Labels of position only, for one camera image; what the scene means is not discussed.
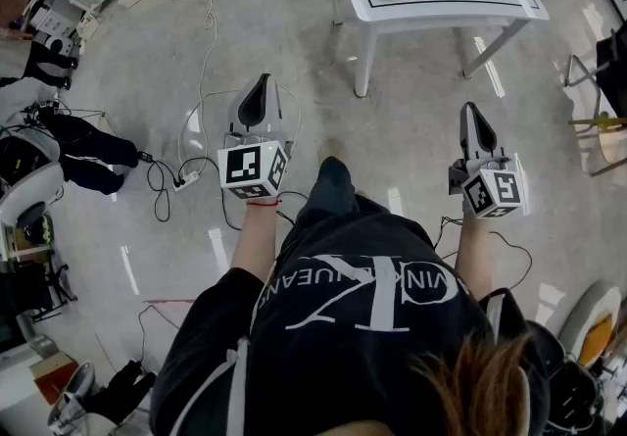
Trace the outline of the person's left forearm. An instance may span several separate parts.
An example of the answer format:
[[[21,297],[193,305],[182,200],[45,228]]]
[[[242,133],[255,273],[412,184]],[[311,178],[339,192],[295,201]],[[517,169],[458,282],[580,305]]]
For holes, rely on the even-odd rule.
[[[231,266],[253,274],[266,282],[276,256],[277,206],[276,198],[246,203],[244,224],[239,233]]]

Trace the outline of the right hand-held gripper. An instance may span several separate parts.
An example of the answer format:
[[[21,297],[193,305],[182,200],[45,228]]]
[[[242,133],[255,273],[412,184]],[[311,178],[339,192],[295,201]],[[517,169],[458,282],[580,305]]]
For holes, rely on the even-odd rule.
[[[450,195],[462,197],[462,209],[475,218],[504,218],[528,199],[524,170],[517,154],[508,155],[494,129],[472,102],[460,111],[459,143],[463,158],[448,169]]]

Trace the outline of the black backpack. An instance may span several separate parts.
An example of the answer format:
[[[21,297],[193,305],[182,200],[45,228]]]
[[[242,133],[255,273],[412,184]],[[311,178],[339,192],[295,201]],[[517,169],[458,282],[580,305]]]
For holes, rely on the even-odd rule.
[[[596,424],[604,405],[599,380],[571,359],[543,325],[528,320],[548,375],[548,419],[541,436],[585,436]]]

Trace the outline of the person's right forearm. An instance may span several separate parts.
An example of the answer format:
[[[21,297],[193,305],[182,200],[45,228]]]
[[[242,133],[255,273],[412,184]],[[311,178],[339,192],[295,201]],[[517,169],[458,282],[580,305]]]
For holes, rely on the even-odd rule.
[[[483,299],[493,290],[490,242],[487,221],[464,213],[455,269],[476,300]]]

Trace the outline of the wooden stool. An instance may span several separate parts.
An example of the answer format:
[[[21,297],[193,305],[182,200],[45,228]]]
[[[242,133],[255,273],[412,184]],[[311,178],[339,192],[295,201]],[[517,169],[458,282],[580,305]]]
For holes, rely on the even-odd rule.
[[[589,176],[597,177],[620,167],[627,166],[627,118],[613,118],[607,112],[601,112],[597,118],[570,120],[572,126],[584,126],[580,132],[597,138],[601,157],[605,165],[598,170],[591,170]]]

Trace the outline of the white power strip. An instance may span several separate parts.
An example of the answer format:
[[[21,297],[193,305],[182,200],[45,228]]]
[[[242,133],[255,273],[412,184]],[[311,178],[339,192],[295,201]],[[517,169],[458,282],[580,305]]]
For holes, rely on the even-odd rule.
[[[183,177],[179,178],[173,185],[173,190],[175,192],[178,192],[182,189],[184,189],[185,187],[195,183],[196,181],[198,181],[200,179],[200,174],[193,170],[191,172],[189,172],[188,174],[185,174]]]

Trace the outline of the black swivel chair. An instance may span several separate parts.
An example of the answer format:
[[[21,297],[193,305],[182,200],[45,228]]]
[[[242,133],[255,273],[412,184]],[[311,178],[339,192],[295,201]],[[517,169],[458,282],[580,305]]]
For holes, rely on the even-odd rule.
[[[0,315],[32,322],[58,316],[77,301],[68,281],[69,266],[49,243],[28,240],[21,229],[0,229]]]

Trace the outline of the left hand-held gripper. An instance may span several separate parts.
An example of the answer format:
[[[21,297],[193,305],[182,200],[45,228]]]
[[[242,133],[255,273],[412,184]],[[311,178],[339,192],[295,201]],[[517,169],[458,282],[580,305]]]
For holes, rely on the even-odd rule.
[[[217,151],[222,189],[242,200],[278,194],[295,143],[281,122],[274,76],[263,73],[236,94],[228,109],[223,148]]]

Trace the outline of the orange cushion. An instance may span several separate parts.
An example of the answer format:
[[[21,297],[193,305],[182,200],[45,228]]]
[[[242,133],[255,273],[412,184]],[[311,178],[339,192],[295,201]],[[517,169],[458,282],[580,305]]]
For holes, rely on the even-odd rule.
[[[608,345],[612,333],[612,314],[600,315],[584,337],[578,361],[590,367]]]

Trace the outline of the white shell chair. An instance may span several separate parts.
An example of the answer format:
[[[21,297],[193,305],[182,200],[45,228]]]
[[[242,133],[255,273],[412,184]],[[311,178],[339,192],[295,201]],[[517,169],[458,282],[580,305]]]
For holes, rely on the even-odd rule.
[[[612,314],[613,328],[607,348],[617,327],[621,302],[622,298],[618,286],[604,280],[593,283],[573,307],[558,333],[558,340],[565,352],[572,355],[579,363],[579,353],[588,330],[600,315]]]

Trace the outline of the flat brown cardboard box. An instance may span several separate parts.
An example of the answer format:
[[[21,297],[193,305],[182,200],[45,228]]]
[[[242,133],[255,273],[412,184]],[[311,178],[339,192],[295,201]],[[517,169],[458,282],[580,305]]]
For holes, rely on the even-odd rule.
[[[50,406],[55,404],[77,369],[76,360],[63,352],[29,367],[36,387]]]

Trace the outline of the black chair with metal frame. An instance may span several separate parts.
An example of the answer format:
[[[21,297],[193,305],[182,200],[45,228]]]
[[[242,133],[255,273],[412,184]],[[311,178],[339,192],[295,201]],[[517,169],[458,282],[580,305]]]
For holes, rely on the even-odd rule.
[[[596,44],[596,67],[588,70],[577,55],[567,63],[565,87],[590,81],[596,91],[593,118],[601,113],[602,96],[619,119],[627,120],[627,22]]]

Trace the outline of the white device with round opening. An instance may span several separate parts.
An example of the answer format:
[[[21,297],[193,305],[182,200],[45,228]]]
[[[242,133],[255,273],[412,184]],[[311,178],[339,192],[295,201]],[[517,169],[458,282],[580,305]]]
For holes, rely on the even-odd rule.
[[[45,46],[53,53],[64,57],[71,57],[74,51],[75,42],[68,36],[49,35],[45,40]]]

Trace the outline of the person's black printed shirt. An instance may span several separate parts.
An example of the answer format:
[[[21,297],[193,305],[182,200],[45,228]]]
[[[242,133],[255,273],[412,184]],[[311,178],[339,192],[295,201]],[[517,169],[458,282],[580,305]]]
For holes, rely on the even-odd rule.
[[[243,403],[244,436],[312,436],[362,420],[396,436],[445,436],[452,383],[467,413],[463,429],[530,436],[548,419],[549,385],[536,348],[501,366],[466,352],[526,333],[503,293],[494,327],[486,300],[435,253],[424,229],[368,201],[355,213],[299,223],[269,282],[232,268],[198,296],[154,386],[153,436],[226,436],[228,404]]]

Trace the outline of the person's black trousers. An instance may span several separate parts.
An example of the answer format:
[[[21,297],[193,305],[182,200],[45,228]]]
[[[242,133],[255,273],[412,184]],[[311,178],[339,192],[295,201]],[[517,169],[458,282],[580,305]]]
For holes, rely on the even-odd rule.
[[[330,156],[319,167],[309,199],[297,215],[297,223],[355,213],[358,210],[355,187],[348,168],[338,158]]]

